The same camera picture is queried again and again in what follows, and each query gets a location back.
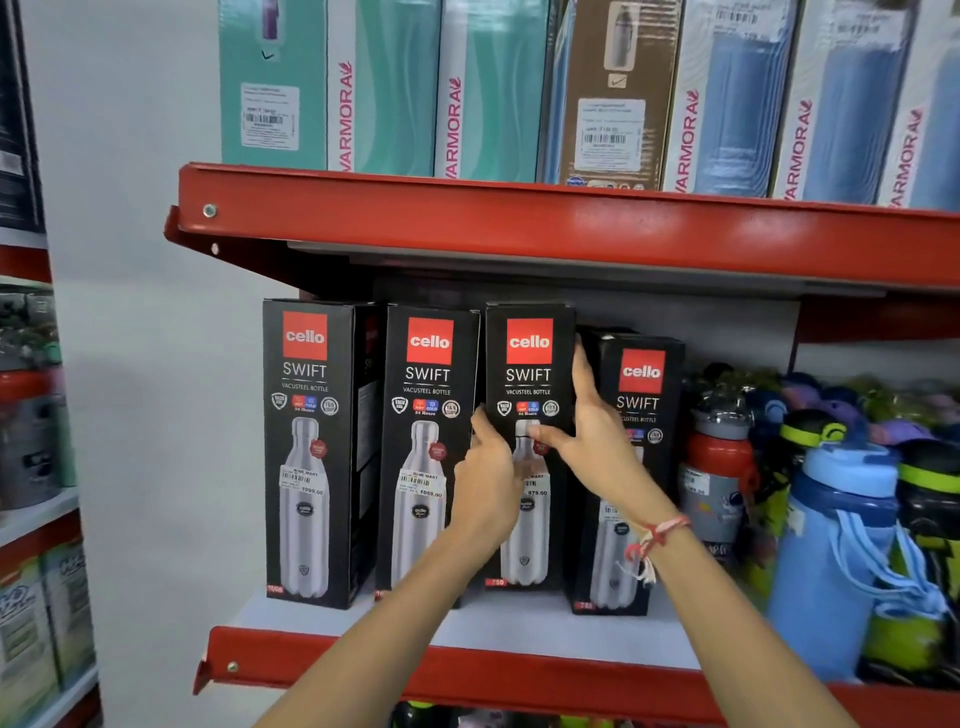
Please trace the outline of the person's left hand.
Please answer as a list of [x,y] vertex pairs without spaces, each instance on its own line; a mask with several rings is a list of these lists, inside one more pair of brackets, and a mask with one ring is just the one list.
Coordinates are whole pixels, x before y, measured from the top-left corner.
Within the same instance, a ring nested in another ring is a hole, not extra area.
[[450,527],[487,560],[511,536],[519,515],[523,475],[511,459],[470,459],[470,448],[454,468]]

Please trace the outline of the person's right hand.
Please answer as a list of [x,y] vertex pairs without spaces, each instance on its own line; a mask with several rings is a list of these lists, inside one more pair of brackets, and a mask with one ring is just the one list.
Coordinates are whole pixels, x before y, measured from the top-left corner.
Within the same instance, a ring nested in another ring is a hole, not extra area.
[[618,412],[598,393],[594,371],[577,341],[571,365],[575,395],[573,454],[559,455],[589,491],[635,524],[657,525],[679,515],[638,460]]

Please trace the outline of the black steel bottle box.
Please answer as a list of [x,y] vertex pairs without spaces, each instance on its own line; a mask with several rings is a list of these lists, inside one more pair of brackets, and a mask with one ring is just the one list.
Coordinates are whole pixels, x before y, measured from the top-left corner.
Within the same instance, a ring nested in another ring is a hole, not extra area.
[[484,325],[486,417],[525,474],[515,526],[486,566],[485,588],[558,590],[570,472],[529,429],[571,430],[575,309],[562,302],[491,302]]
[[[620,414],[637,460],[672,500],[674,441],[681,410],[685,344],[623,326],[579,327],[598,392]],[[645,616],[651,586],[642,562],[625,558],[638,540],[606,500],[570,475],[566,498],[564,579],[571,611],[583,616]]]
[[374,597],[400,583],[450,523],[456,465],[481,389],[478,310],[387,311]]
[[262,304],[266,594],[348,609],[376,561],[386,308]]

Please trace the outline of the person's left forearm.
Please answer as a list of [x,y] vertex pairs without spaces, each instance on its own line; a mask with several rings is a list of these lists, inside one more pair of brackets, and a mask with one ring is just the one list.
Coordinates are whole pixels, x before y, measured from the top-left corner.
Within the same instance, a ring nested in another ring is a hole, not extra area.
[[384,728],[443,620],[511,530],[489,517],[452,522],[251,728]]

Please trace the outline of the person's right forearm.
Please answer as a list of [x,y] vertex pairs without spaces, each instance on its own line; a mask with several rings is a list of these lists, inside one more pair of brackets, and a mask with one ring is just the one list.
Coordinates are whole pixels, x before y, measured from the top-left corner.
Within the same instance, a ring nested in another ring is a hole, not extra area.
[[650,556],[729,728],[859,728],[689,527]]

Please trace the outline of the red white thread wristband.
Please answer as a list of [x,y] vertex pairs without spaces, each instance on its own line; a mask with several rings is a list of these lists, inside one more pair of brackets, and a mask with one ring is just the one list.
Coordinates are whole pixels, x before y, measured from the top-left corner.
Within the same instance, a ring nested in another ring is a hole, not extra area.
[[678,515],[658,524],[634,523],[629,520],[628,526],[635,539],[624,547],[623,557],[629,566],[624,566],[623,570],[639,584],[645,587],[653,586],[658,581],[658,575],[650,552],[654,547],[663,546],[667,535],[672,531],[690,528],[691,520],[686,515]]

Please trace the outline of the red grey kids bottle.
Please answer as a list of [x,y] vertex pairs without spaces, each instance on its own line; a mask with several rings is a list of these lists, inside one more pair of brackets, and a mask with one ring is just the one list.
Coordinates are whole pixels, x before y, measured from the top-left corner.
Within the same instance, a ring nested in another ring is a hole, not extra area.
[[695,536],[728,569],[759,484],[752,419],[742,397],[720,393],[691,414],[693,429],[678,467],[680,508]]

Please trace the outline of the red metal shelf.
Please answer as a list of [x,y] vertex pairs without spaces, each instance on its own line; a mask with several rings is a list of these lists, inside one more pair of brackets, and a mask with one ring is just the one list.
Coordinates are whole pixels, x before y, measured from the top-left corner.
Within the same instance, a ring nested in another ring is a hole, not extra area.
[[[193,685],[285,689],[374,605],[347,610],[258,593],[211,628]],[[451,611],[403,698],[526,713],[723,725],[661,589],[646,616],[579,615],[556,591],[483,591]]]
[[171,243],[302,290],[326,254],[873,289],[800,294],[798,342],[960,339],[960,213],[191,162]]

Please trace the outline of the group of colourful bottles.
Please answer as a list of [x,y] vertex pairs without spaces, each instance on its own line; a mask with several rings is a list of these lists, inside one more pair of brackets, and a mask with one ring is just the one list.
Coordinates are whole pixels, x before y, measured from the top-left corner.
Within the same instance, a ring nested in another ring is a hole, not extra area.
[[684,378],[692,406],[712,399],[731,402],[751,422],[749,439],[757,455],[768,451],[782,435],[789,416],[786,441],[809,447],[811,437],[830,422],[868,424],[871,442],[887,447],[913,440],[934,440],[960,449],[960,389],[939,380],[921,379],[897,389],[871,374],[858,374],[828,384],[799,370],[741,369],[715,361]]

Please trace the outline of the brown bottle box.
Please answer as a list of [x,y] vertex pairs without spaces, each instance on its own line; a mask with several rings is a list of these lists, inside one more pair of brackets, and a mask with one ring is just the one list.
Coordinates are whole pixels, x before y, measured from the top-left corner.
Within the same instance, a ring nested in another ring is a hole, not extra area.
[[659,190],[683,0],[578,0],[558,185]]

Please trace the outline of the narrow blue bottle box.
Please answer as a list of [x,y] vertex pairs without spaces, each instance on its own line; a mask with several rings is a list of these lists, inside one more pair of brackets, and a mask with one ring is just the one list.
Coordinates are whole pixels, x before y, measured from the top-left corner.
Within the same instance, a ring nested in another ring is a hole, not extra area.
[[568,79],[570,73],[571,43],[574,34],[578,0],[561,0],[561,14],[554,37],[554,56],[550,72],[549,113],[545,148],[540,167],[541,181],[549,185],[559,183],[563,129],[565,125]]

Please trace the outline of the teal bottle box white label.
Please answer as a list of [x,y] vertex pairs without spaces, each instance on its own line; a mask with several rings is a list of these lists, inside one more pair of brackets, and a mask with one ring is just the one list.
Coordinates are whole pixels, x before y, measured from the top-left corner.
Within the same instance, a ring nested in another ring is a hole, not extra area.
[[328,0],[218,0],[222,163],[328,167]]

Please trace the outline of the white green printed box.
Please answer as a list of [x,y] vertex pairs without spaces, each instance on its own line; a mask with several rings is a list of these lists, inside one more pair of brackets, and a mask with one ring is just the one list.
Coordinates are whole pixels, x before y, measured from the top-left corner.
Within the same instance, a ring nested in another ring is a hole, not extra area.
[[45,551],[40,565],[58,682],[67,690],[96,663],[83,537]]
[[62,690],[37,556],[0,568],[0,728],[29,728]]

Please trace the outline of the grey container red lid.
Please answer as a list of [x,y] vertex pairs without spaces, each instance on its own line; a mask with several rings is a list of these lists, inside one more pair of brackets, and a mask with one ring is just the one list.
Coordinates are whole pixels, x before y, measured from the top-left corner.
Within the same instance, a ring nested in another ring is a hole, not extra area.
[[0,511],[44,503],[62,489],[51,391],[42,370],[0,371]]

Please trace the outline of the side shelf unit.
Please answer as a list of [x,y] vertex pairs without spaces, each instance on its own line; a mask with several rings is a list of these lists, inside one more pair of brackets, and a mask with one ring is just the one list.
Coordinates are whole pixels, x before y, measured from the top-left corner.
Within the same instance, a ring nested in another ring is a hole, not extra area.
[[[40,504],[0,511],[0,569],[36,556],[42,571],[42,553],[80,536],[85,546],[66,378],[46,236],[0,226],[0,372],[12,370],[40,370],[50,379],[61,489]],[[60,688],[57,700],[29,728],[80,728],[94,722],[98,678],[96,655],[95,665],[75,685]]]

